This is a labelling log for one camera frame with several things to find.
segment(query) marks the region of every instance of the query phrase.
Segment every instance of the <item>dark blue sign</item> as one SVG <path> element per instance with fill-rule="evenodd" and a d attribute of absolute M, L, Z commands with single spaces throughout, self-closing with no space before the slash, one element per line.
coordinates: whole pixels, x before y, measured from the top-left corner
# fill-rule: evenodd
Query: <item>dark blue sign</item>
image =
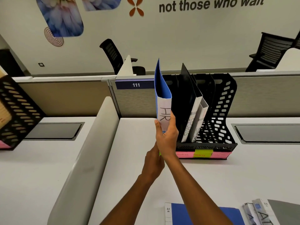
<path fill-rule="evenodd" d="M 154 89 L 154 79 L 116 80 L 117 89 Z"/>

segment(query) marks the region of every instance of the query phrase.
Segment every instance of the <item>blue folder on desk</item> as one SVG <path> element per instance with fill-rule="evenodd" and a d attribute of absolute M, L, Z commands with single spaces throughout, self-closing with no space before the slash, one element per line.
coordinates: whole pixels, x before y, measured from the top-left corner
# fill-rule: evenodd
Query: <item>blue folder on desk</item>
<path fill-rule="evenodd" d="M 164 133 L 168 129 L 171 118 L 172 94 L 161 74 L 159 59 L 154 74 L 154 88 L 157 120 Z"/>
<path fill-rule="evenodd" d="M 240 210 L 220 207 L 233 225 L 245 225 Z M 193 225 L 184 204 L 165 203 L 166 225 Z"/>

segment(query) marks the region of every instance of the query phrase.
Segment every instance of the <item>orange flower decal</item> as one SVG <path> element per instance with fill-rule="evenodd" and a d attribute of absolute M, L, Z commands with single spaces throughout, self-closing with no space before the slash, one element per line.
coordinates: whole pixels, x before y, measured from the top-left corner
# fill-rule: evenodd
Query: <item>orange flower decal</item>
<path fill-rule="evenodd" d="M 137 4 L 134 4 L 133 0 L 127 0 L 129 4 L 133 5 L 134 8 L 132 10 L 130 10 L 129 15 L 133 16 L 135 13 L 135 9 L 137 9 L 137 12 L 139 13 L 140 16 L 144 16 L 144 12 L 143 10 L 141 10 L 140 8 L 138 8 L 138 6 L 143 2 L 143 0 L 137 0 Z"/>

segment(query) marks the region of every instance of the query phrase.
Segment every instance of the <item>pink paper strip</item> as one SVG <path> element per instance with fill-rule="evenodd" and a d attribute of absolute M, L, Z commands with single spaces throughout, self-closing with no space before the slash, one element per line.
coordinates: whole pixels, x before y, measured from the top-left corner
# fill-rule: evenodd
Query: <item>pink paper strip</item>
<path fill-rule="evenodd" d="M 230 154 L 231 154 L 231 152 L 214 151 L 212 153 L 211 158 L 213 158 L 213 159 L 226 159 Z"/>
<path fill-rule="evenodd" d="M 4 143 L 2 140 L 0 140 L 0 148 L 11 148 L 6 143 Z"/>
<path fill-rule="evenodd" d="M 178 158 L 193 158 L 194 153 L 194 151 L 177 151 L 176 155 Z"/>

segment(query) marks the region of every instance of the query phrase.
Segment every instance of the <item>black mesh chair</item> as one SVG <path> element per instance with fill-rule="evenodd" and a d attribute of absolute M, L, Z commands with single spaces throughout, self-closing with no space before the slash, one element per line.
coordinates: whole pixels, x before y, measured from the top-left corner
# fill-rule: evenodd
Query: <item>black mesh chair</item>
<path fill-rule="evenodd" d="M 256 72 L 257 69 L 275 69 L 293 42 L 294 39 L 262 32 L 260 45 L 256 54 L 250 55 L 253 60 L 246 72 Z"/>
<path fill-rule="evenodd" d="M 300 32 L 298 33 L 296 39 L 294 40 L 292 44 L 292 48 L 300 49 Z"/>
<path fill-rule="evenodd" d="M 101 43 L 100 48 L 104 50 L 110 63 L 112 64 L 115 75 L 117 75 L 123 65 L 123 59 L 118 49 L 114 45 L 113 41 L 111 39 L 105 40 L 103 43 Z M 136 58 L 131 59 L 131 62 L 136 62 L 136 61 L 137 61 Z M 133 66 L 132 70 L 133 73 L 136 75 L 146 75 L 146 70 L 144 67 Z"/>

